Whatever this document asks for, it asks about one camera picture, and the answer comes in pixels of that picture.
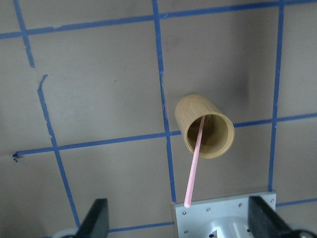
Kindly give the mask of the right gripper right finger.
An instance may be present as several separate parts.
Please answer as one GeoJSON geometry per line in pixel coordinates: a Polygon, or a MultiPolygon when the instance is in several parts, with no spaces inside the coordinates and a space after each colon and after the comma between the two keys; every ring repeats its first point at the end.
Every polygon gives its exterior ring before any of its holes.
{"type": "Polygon", "coordinates": [[[254,238],[296,238],[292,230],[260,196],[250,196],[248,226],[254,238]]]}

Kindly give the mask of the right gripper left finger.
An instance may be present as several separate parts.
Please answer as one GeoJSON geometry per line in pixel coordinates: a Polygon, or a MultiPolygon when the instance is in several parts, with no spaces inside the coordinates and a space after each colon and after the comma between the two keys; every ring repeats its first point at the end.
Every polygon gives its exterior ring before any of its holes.
{"type": "Polygon", "coordinates": [[[96,199],[76,233],[77,238],[106,238],[109,233],[108,201],[96,199]]]}

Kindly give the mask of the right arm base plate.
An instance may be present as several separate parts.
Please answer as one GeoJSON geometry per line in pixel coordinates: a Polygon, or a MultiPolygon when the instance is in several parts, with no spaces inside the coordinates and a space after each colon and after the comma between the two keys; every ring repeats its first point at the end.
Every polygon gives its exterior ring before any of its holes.
{"type": "Polygon", "coordinates": [[[194,201],[189,208],[172,203],[175,238],[252,238],[248,225],[249,197],[260,196],[276,208],[275,192],[257,192],[194,201]]]}

